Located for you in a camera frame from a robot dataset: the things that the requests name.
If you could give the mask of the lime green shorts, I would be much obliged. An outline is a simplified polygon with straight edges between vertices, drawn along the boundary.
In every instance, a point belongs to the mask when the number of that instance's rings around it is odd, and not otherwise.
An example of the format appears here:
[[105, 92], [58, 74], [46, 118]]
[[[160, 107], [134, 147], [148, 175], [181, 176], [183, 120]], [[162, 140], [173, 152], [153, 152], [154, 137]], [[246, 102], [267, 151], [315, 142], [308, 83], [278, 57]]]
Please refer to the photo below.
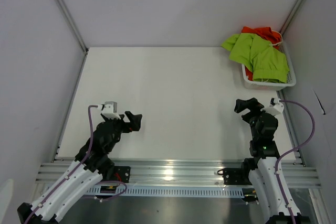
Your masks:
[[251, 34], [234, 34], [221, 47], [230, 52], [229, 59], [244, 65], [253, 74], [253, 81], [286, 83], [289, 73], [287, 57], [272, 43]]

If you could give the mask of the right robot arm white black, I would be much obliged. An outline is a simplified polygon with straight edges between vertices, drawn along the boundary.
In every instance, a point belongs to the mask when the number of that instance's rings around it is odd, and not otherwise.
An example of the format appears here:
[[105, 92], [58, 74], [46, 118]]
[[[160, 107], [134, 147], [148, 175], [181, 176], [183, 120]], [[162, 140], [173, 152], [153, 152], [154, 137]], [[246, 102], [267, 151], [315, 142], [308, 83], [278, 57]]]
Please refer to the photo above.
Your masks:
[[248, 110], [242, 120], [249, 124], [252, 139], [250, 158], [244, 159], [240, 179], [256, 191], [265, 223], [310, 223], [297, 207], [287, 186], [274, 134], [278, 129], [276, 115], [283, 112], [279, 100], [272, 99], [264, 107], [257, 99], [236, 100], [235, 113]]

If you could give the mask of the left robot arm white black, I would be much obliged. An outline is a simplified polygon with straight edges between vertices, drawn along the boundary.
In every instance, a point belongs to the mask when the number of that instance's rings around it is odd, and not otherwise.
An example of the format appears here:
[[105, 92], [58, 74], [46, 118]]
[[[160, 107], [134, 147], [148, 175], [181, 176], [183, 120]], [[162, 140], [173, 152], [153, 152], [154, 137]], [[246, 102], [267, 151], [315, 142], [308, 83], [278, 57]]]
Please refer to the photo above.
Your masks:
[[89, 120], [89, 139], [57, 181], [34, 202], [18, 207], [21, 223], [59, 223], [74, 203], [99, 183], [127, 189], [131, 168], [117, 166], [108, 155], [122, 134], [140, 130], [142, 115], [126, 111], [115, 118], [102, 118], [97, 127]]

